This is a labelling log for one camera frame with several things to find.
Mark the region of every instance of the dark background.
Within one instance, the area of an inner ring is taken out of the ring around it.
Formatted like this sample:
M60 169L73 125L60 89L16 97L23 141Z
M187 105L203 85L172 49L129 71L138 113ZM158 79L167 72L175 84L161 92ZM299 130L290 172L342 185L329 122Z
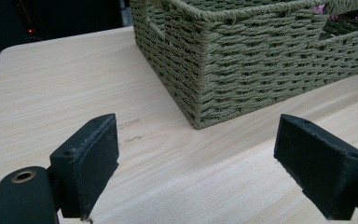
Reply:
M131 24L129 0L0 0L0 52Z

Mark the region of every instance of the light wood surface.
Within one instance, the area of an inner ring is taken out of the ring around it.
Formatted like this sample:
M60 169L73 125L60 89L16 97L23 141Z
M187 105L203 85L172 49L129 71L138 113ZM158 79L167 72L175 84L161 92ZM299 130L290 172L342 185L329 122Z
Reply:
M358 76L197 131L137 49L132 28L17 46L0 56L0 180L116 113L119 167L94 223L328 222L273 158L281 113L358 148ZM61 223L80 223L61 219ZM358 223L356 210L352 221Z

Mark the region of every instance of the clamp jaw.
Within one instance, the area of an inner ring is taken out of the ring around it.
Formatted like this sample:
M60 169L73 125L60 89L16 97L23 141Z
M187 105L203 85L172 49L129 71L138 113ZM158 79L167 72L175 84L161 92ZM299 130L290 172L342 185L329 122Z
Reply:
M0 224L87 220L118 163L115 114L87 122L50 155L48 169L22 168L0 182Z
M281 115L274 157L327 219L358 207L358 149L316 124Z

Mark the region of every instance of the wooden table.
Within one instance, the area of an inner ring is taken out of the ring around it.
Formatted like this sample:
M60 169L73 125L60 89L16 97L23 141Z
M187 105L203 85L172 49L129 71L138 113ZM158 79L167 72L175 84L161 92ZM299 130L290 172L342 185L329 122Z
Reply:
M277 126L281 113L299 116L358 148L358 76L197 131L135 46L132 28L6 49L0 180L48 167L61 143L108 113L117 114L120 165L94 223L328 223L273 158Z

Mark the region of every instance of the woven basket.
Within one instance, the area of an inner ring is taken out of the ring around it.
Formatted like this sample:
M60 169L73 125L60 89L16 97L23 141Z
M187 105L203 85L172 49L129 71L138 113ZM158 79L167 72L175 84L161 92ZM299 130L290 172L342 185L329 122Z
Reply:
M327 20L355 9L358 0L131 0L138 48L197 129L358 74L358 22Z

